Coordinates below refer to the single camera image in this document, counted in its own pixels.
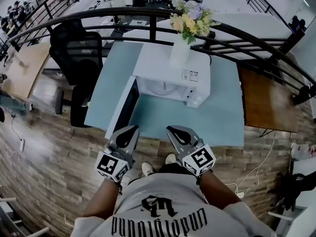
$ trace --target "metal railing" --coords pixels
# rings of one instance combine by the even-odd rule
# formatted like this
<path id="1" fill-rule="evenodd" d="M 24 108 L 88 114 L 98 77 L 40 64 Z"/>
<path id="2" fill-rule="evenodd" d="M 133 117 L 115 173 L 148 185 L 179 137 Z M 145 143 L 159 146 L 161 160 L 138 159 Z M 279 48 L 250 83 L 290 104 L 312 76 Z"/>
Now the metal railing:
<path id="1" fill-rule="evenodd" d="M 158 43 L 163 45 L 173 45 L 172 42 L 164 41 L 164 40 L 158 40 L 156 38 L 157 31 L 158 32 L 164 32 L 164 33 L 172 33 L 177 34 L 177 32 L 173 29 L 167 29 L 167 28 L 161 28 L 157 27 L 157 18 L 167 19 L 170 17 L 171 13 L 177 13 L 178 15 L 181 15 L 182 13 L 180 11 L 173 11 L 173 10 L 165 10 L 165 9 L 148 9 L 143 7 L 117 7 L 117 8 L 107 8 L 107 9 L 96 9 L 96 10 L 88 10 L 88 11 L 81 11 L 77 13 L 73 13 L 67 16 L 58 17 L 55 19 L 51 19 L 45 23 L 42 23 L 40 25 L 34 26 L 31 29 L 26 30 L 25 32 L 19 33 L 18 35 L 12 37 L 9 41 L 19 41 L 23 36 L 31 34 L 32 32 L 46 29 L 49 31 L 49 34 L 40 36 L 40 37 L 34 37 L 29 40 L 24 40 L 22 42 L 18 42 L 17 44 L 24 44 L 33 40 L 38 40 L 40 38 L 50 36 L 53 34 L 52 26 L 56 24 L 60 24 L 65 22 L 66 20 L 71 19 L 83 19 L 83 18 L 91 18 L 91 17 L 101 17 L 101 16 L 147 16 L 149 17 L 149 26 L 131 26 L 131 25 L 123 25 L 123 24 L 113 24 L 113 25 L 99 25 L 99 26 L 89 26 L 85 27 L 86 30 L 93 30 L 93 29 L 139 29 L 139 30 L 146 30 L 149 31 L 149 38 L 130 38 L 130 37 L 117 37 L 117 36 L 109 36 L 104 37 L 101 36 L 102 40 L 119 40 L 119 41 L 140 41 L 140 42 L 151 42 L 151 43 Z M 237 29 L 235 27 L 232 27 L 230 25 L 226 25 L 222 23 L 221 25 L 217 25 L 213 27 L 216 30 L 222 31 L 224 33 L 233 35 L 239 39 L 237 40 L 227 40 L 227 41 L 221 41 L 217 40 L 211 37 L 200 37 L 196 36 L 197 39 L 204 40 L 204 44 L 202 45 L 194 45 L 191 46 L 191 50 L 202 52 L 208 55 L 215 55 L 218 57 L 222 57 L 228 60 L 231 60 L 233 62 L 236 62 L 237 64 L 243 66 L 246 69 L 255 71 L 256 73 L 262 74 L 270 79 L 275 80 L 278 83 L 281 83 L 283 85 L 287 85 L 292 89 L 294 97 L 294 103 L 300 104 L 304 101 L 306 101 L 306 96 L 308 95 L 309 98 L 316 95 L 316 82 L 314 79 L 307 74 L 302 68 L 300 68 L 298 65 L 296 65 L 289 57 L 287 57 L 283 52 L 282 48 L 276 49 L 274 46 L 271 45 L 268 42 L 270 41 L 283 41 L 283 39 L 259 39 L 249 33 L 246 33 L 240 29 Z M 284 49 L 287 49 L 288 46 L 286 46 L 289 42 L 292 40 L 289 38 L 287 39 L 282 47 Z M 229 55 L 227 52 L 218 52 L 218 50 L 221 50 L 221 48 L 228 48 L 232 49 L 236 52 L 244 53 L 246 55 L 249 55 L 253 58 L 253 60 L 256 60 L 257 63 L 254 65 L 249 60 L 239 60 L 237 58 L 234 58 Z M 272 56 L 270 59 L 264 59 L 260 57 L 259 55 L 253 53 L 253 49 L 259 48 L 261 51 L 269 52 Z M 293 70 L 294 73 L 289 72 L 286 69 L 281 68 L 280 66 L 276 65 L 277 63 L 275 60 L 282 60 L 287 65 L 289 65 Z M 305 86 L 304 82 L 297 78 L 294 74 L 295 73 L 301 74 L 303 77 L 305 77 L 307 80 L 309 80 L 312 84 L 311 88 Z"/>
<path id="2" fill-rule="evenodd" d="M 282 18 L 282 16 L 277 12 L 276 9 L 267 1 L 267 0 L 246 0 L 247 4 L 251 6 L 251 8 L 255 12 L 261 13 L 270 13 L 272 16 L 276 17 L 278 20 L 281 20 L 286 27 L 288 27 L 291 31 L 292 29 L 289 27 L 288 23 Z"/>
<path id="3" fill-rule="evenodd" d="M 26 19 L 21 23 L 21 25 L 15 30 L 13 36 L 17 35 L 18 33 L 21 33 L 21 31 L 23 30 L 25 32 L 25 29 L 28 30 L 42 22 L 46 22 L 48 20 L 61 16 L 75 2 L 76 0 L 44 0 L 39 4 L 38 7 L 35 8 L 35 10 L 33 10 L 26 17 Z M 36 33 L 34 33 L 33 36 L 31 36 L 31 34 L 33 33 L 32 32 L 25 36 L 23 42 L 27 43 L 30 36 L 31 39 L 35 40 L 38 34 L 41 34 L 39 38 L 43 38 L 45 36 L 46 31 L 47 29 L 44 30 L 44 32 L 40 33 L 40 30 L 38 30 Z M 21 45 L 18 45 L 15 42 L 11 43 L 15 47 L 15 49 L 19 50 L 21 48 Z"/>

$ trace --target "white vase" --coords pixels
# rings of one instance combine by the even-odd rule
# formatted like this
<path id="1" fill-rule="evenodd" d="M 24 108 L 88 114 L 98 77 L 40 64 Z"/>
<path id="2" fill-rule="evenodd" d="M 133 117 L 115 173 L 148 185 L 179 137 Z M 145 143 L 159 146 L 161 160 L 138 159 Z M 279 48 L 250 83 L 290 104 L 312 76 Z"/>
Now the white vase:
<path id="1" fill-rule="evenodd" d="M 182 34 L 177 35 L 170 54 L 171 68 L 180 69 L 187 63 L 190 56 L 190 47 L 194 42 L 188 44 L 188 39 L 183 40 Z"/>

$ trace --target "microwave label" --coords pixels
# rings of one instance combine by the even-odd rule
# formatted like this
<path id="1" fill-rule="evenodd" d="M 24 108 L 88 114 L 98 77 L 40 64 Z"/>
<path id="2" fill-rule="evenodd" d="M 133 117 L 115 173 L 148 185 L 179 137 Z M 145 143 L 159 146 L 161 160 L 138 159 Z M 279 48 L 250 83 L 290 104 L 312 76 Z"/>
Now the microwave label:
<path id="1" fill-rule="evenodd" d="M 198 81 L 198 72 L 190 71 L 190 81 Z"/>
<path id="2" fill-rule="evenodd" d="M 183 69 L 182 79 L 190 81 L 198 81 L 198 72 Z"/>

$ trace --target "microwave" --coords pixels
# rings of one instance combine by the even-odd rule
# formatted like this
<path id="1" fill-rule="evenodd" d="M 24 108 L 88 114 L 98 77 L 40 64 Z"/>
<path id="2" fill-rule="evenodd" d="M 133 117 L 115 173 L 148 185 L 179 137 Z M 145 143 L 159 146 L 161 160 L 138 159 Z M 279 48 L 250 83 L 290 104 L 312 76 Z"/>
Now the microwave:
<path id="1" fill-rule="evenodd" d="M 171 48 L 152 43 L 143 46 L 133 72 L 139 92 L 183 101 L 186 106 L 197 108 L 210 95 L 210 60 L 197 62 L 198 57 L 189 57 L 184 67 L 173 68 Z"/>
<path id="2" fill-rule="evenodd" d="M 168 47 L 153 44 L 148 48 L 150 44 L 146 43 L 141 49 L 132 76 L 110 121 L 105 136 L 107 139 L 116 130 L 128 126 L 141 94 L 182 101 L 184 108 L 198 108 L 210 95 L 210 59 L 196 62 L 196 59 L 189 58 L 184 67 L 172 68 Z"/>

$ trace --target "wood plank floor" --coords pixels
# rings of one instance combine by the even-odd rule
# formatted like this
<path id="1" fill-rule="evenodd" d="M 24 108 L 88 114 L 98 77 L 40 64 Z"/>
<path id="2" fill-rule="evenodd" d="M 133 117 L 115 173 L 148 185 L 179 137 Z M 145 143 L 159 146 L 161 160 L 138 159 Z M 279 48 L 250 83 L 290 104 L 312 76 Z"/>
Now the wood plank floor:
<path id="1" fill-rule="evenodd" d="M 44 91 L 44 95 L 48 102 L 53 99 L 50 91 Z M 98 152 L 107 142 L 105 131 L 71 127 L 68 107 L 64 107 L 61 117 L 38 106 L 35 108 L 26 116 L 16 116 L 13 120 L 13 129 L 26 140 L 25 150 L 19 156 L 9 157 L 19 148 L 19 138 L 11 129 L 9 113 L 5 112 L 5 123 L 0 124 L 0 155 L 6 147 L 9 151 L 0 159 L 0 185 L 3 186 L 0 195 L 17 197 L 18 201 L 11 205 L 33 232 L 48 226 L 49 235 L 66 237 L 72 228 L 65 224 L 64 217 L 73 224 L 102 182 L 93 166 Z M 296 107 L 296 111 L 299 132 L 291 136 L 288 132 L 278 132 L 273 151 L 258 172 L 260 184 L 251 188 L 244 198 L 255 215 L 269 225 L 274 218 L 267 212 L 275 196 L 267 194 L 267 190 L 276 185 L 277 173 L 288 168 L 290 139 L 296 143 L 316 143 L 316 126 L 309 101 Z M 212 148 L 217 156 L 214 173 L 225 184 L 239 184 L 266 157 L 275 132 L 259 138 L 262 132 L 263 129 L 246 126 L 244 147 Z M 168 141 L 140 138 L 135 152 L 136 164 L 124 177 L 123 185 L 142 176 L 143 161 L 159 168 L 171 152 L 175 151 Z M 256 184 L 253 172 L 239 191 Z"/>

